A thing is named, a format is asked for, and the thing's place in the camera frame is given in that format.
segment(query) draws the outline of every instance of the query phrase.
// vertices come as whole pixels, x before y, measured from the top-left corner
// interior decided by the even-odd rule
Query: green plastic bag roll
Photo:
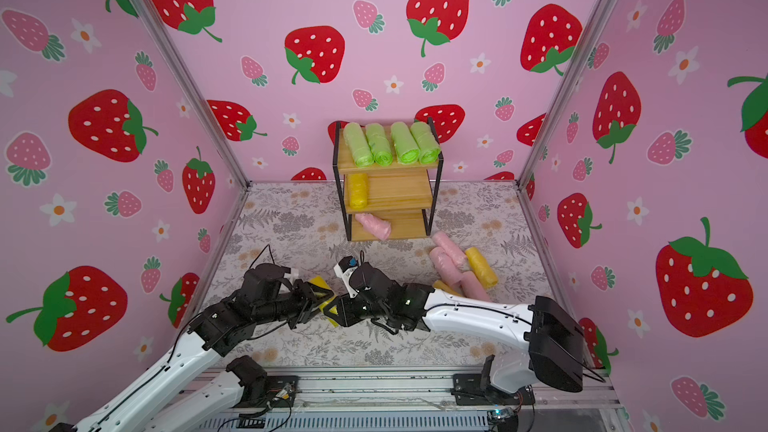
[[[373,160],[383,167],[392,164],[392,148],[389,140],[384,133],[384,127],[381,124],[368,124],[366,126],[366,138],[373,154]]]
[[[362,133],[359,123],[350,122],[346,124],[344,127],[344,142],[350,148],[355,166],[368,167],[373,165],[373,154],[371,154],[371,148],[368,147],[366,135]]]
[[[437,160],[440,155],[440,145],[437,144],[432,129],[425,122],[414,122],[411,126],[411,135],[416,140],[418,150],[418,161],[422,164],[431,164]]]
[[[395,144],[398,162],[407,166],[418,160],[418,145],[405,122],[392,124],[392,142]]]

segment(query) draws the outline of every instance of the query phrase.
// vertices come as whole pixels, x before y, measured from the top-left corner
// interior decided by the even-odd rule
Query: white flower
[[[631,310],[627,309],[627,312],[629,313],[629,322],[627,322],[627,327],[637,332],[639,338],[643,338],[643,334],[650,330],[648,322],[643,320],[643,311],[632,312]]]
[[[64,202],[63,197],[56,194],[53,196],[53,203],[40,206],[40,210],[51,216],[48,223],[53,227],[59,224],[62,220],[64,222],[74,222],[72,211],[77,204],[77,202]]]
[[[699,63],[694,60],[696,54],[699,52],[699,46],[689,50],[688,53],[678,52],[675,54],[675,65],[667,73],[670,77],[677,77],[677,85],[682,85],[685,77],[690,72],[695,72],[699,69]]]
[[[70,37],[76,42],[82,42],[83,47],[88,53],[93,52],[94,47],[101,47],[101,42],[94,35],[94,27],[91,24],[80,24],[76,19],[72,19],[74,32]]]
[[[396,94],[400,93],[400,87],[402,87],[402,82],[398,82],[396,76],[392,76],[390,80],[385,80],[384,85],[386,86],[386,92],[394,92]]]
[[[643,198],[638,197],[638,200],[634,202],[627,202],[627,208],[629,213],[627,214],[627,220],[633,220],[641,226],[643,224],[643,217],[650,212],[646,207],[643,207]]]
[[[491,60],[485,58],[485,52],[480,54],[480,57],[477,59],[470,59],[469,63],[472,64],[472,68],[469,70],[470,73],[472,72],[480,72],[485,73],[485,67],[490,65]]]
[[[637,29],[640,26],[640,18],[645,14],[646,10],[648,10],[648,6],[643,5],[643,3],[638,0],[638,4],[627,14],[627,20],[629,21],[627,24],[627,32],[631,29]]]
[[[35,425],[30,427],[29,429],[32,432],[48,432],[50,429],[53,428],[56,424],[59,422],[68,422],[67,416],[64,415],[64,412],[67,411],[67,408],[69,407],[69,400],[64,402],[62,405],[56,405],[56,404],[48,404],[45,406],[45,412],[43,413],[43,418],[40,419]]]
[[[144,360],[149,354],[152,353],[152,341],[154,337],[146,338],[142,337],[139,341],[139,346],[134,349],[134,354],[139,359],[139,362]]]
[[[163,240],[164,238],[170,238],[168,231],[170,230],[170,224],[163,224],[163,219],[158,220],[158,226],[152,227],[152,233],[156,242]]]

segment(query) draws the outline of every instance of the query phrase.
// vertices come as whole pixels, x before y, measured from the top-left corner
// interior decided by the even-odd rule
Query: pink strawberry
[[[437,89],[437,86],[446,78],[446,66],[437,62],[435,65],[429,67],[424,71],[424,80],[422,80],[422,88],[427,92],[431,92]]]
[[[501,99],[496,102],[496,117],[498,117],[499,120],[502,122],[506,122],[507,120],[510,120],[512,118],[512,114],[514,113],[514,105],[512,104],[512,99],[509,97],[502,97]]]
[[[676,34],[685,22],[685,0],[672,0],[656,25],[654,52],[662,53],[674,42]]]
[[[660,166],[668,166],[674,159],[685,157],[693,141],[688,137],[688,132],[678,130],[672,135],[672,132],[667,131],[648,147],[648,160]]]
[[[139,200],[139,197],[127,190],[120,192],[120,195],[117,192],[112,192],[107,196],[107,201],[104,205],[107,207],[107,213],[115,217],[120,214],[120,216],[128,218],[135,216],[141,210],[141,200]]]
[[[705,384],[683,376],[672,380],[670,387],[674,396],[695,416],[705,419],[709,415],[713,420],[725,418],[725,404],[720,402],[717,392]]]
[[[357,25],[363,29],[368,29],[371,34],[378,34],[384,31],[384,17],[379,14],[375,5],[364,0],[356,0],[352,5],[355,11]]]
[[[146,87],[148,91],[153,91],[154,86],[158,83],[158,75],[152,68],[152,61],[149,60],[149,55],[144,52],[137,53],[136,62],[138,62],[138,65],[136,66],[136,75],[139,76],[139,80],[144,84],[144,87]]]

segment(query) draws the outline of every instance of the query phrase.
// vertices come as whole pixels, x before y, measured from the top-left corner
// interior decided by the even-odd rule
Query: pink wall
[[[121,5],[132,7],[124,0],[109,4],[111,12],[105,0],[0,0],[0,140],[5,168],[12,172],[0,181],[0,315],[45,306],[0,325],[4,430],[45,431],[57,420],[76,422],[168,350],[177,329],[160,294],[172,298],[182,276],[202,275],[208,256],[198,230],[206,228],[215,247],[236,201],[237,188],[227,186],[230,174],[194,112],[180,114],[182,92],[158,49]],[[53,35],[63,46],[59,62],[36,52],[44,46],[60,50]],[[151,70],[138,69],[135,57],[141,51],[151,58]],[[146,132],[140,155],[136,137],[142,129],[136,128],[126,97],[143,124],[159,132]],[[129,136],[123,134],[126,113],[132,121]],[[33,135],[15,140],[23,132]],[[196,146],[216,179],[202,214],[193,212],[182,190],[183,170],[197,158]],[[158,160],[170,166],[172,189],[170,172],[160,179],[164,187],[158,182]],[[140,200],[140,210],[133,213],[136,201],[123,195],[113,216],[104,203],[112,192],[123,191]],[[159,222],[165,238],[155,233]],[[160,263],[159,277],[155,263],[142,274],[152,257]],[[183,306],[180,300],[176,307]],[[46,424],[49,418],[52,423]]]
[[[243,112],[241,117],[247,115],[245,110],[253,115],[256,132],[267,134],[231,145],[251,179],[269,181],[291,179],[307,167],[320,168],[332,177],[332,146],[326,128],[335,120],[413,120],[419,110],[442,105],[460,107],[444,108],[446,113],[466,114],[458,127],[438,127],[447,139],[444,178],[479,180],[498,173],[504,173],[505,178],[519,175],[533,138],[525,139],[524,134],[529,126],[534,127],[532,130],[540,126],[537,117],[546,112],[560,80],[552,68],[554,58],[543,67],[548,69],[543,73],[529,72],[524,66],[530,69],[540,61],[545,54],[542,46],[546,51],[557,46],[559,52],[553,50],[554,56],[566,53],[569,44],[578,39],[579,21],[586,21],[594,0],[154,2],[206,98],[239,104],[228,105]],[[185,3],[193,8],[181,24]],[[548,4],[564,10],[550,6],[534,17]],[[433,6],[436,10],[430,14]],[[215,13],[211,9],[198,14],[206,7],[215,7]],[[382,16],[379,22],[375,22],[377,15]],[[553,23],[552,17],[557,15],[560,21]],[[431,16],[440,20],[435,35],[420,25],[422,18]],[[415,19],[416,33],[429,40],[426,57],[420,53],[424,39],[414,35],[408,18]],[[539,23],[544,19],[546,25],[542,27]],[[535,45],[530,42],[532,36],[526,34],[529,22],[536,34],[534,40],[539,40]],[[293,32],[316,26],[332,29]],[[303,46],[322,38],[331,38],[332,42]],[[342,42],[343,46],[333,46]],[[297,69],[286,59],[286,43],[296,64],[307,56],[316,62],[317,74],[312,72],[309,60],[306,76],[310,80],[314,76],[319,82],[309,82],[299,74],[296,84],[292,84]],[[245,56],[244,71],[241,60]],[[336,57],[336,62],[329,60]],[[564,55],[557,62],[566,59]],[[566,65],[562,63],[558,68],[562,70]],[[426,75],[438,85],[436,90],[427,92],[422,86]],[[513,102],[512,106],[502,102],[497,111],[497,102],[505,97]],[[225,132],[233,134],[230,138],[243,138],[232,127],[231,118],[223,122]],[[518,140],[518,130],[523,142]],[[283,150],[282,142],[288,137],[300,144],[298,153],[292,156]],[[512,160],[494,166],[497,156],[504,158],[503,153],[510,150],[514,151]]]
[[[619,0],[600,38],[608,57],[584,71],[535,171],[539,225],[635,430],[764,422],[765,3]],[[738,76],[760,82],[728,87]],[[585,201],[602,225],[588,241]]]

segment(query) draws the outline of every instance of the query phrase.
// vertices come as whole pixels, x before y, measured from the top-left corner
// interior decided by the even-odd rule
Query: black metal frame
[[[427,119],[429,128],[432,129],[432,134],[437,138],[437,132],[435,131],[435,121],[431,117]],[[344,221],[344,230],[346,232],[346,239],[352,240],[352,214],[348,214],[346,211],[346,205],[344,204],[344,188],[341,185],[341,177],[339,176],[339,140],[341,139],[341,121],[336,121],[336,133],[333,141],[333,176],[336,179],[336,191],[339,193],[339,204],[341,205],[342,220]],[[440,192],[440,177],[442,176],[442,150],[438,155],[437,163],[437,176],[435,177],[435,187],[432,188],[432,182],[429,183],[429,187],[432,190],[432,208],[429,210],[429,218],[427,218],[427,210],[422,209],[422,217],[424,218],[424,232],[427,235],[432,234],[432,223],[435,220],[435,207],[437,206],[437,196]]]

